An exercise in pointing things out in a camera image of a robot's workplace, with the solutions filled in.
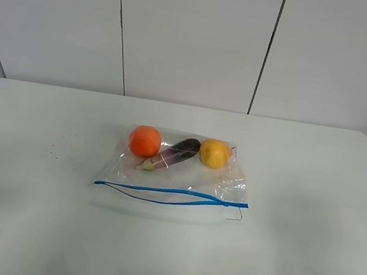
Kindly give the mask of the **clear zip bag blue seal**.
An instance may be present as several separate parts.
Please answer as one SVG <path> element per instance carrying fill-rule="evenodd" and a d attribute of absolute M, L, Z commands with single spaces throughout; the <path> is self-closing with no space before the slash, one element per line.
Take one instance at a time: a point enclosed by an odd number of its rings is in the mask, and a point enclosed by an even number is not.
<path fill-rule="evenodd" d="M 199 153 L 169 168 L 154 171 L 135 167 L 147 158 L 134 155 L 129 148 L 129 138 L 139 125 L 113 129 L 113 148 L 105 165 L 90 181 L 94 187 L 125 198 L 132 206 L 165 210 L 170 214 L 184 213 L 189 217 L 220 214 L 230 221 L 241 221 L 247 211 L 247 182 L 237 161 L 237 148 L 229 162 L 222 168 L 212 169 L 200 161 Z M 201 143 L 212 137 L 154 127 L 161 134 L 159 153 L 188 138 Z"/>

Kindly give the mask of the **purple eggplant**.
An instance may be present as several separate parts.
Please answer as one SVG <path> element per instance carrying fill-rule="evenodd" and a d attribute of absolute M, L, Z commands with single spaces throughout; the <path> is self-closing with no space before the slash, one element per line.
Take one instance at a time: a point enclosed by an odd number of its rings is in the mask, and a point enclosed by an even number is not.
<path fill-rule="evenodd" d="M 186 161 L 195 157 L 201 147 L 201 142 L 195 138 L 188 138 L 157 153 L 155 156 L 142 161 L 135 168 L 138 170 L 154 171 Z"/>

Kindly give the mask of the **orange fruit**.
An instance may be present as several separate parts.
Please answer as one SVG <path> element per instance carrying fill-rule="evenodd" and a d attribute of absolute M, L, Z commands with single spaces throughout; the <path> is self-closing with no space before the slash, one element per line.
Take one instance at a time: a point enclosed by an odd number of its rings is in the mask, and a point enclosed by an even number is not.
<path fill-rule="evenodd" d="M 130 151 L 143 158 L 153 157 L 161 148 L 161 134 L 150 126 L 140 125 L 133 129 L 129 138 Z"/>

